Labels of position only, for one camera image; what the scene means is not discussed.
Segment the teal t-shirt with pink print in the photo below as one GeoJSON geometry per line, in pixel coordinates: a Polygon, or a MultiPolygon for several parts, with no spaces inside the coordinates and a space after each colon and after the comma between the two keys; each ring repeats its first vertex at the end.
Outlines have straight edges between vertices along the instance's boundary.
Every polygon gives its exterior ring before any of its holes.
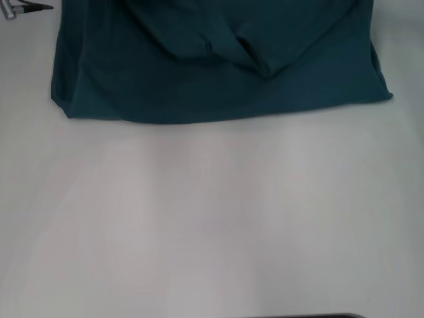
{"type": "Polygon", "coordinates": [[[391,99],[374,0],[62,0],[51,98],[75,119],[190,124],[391,99]]]}

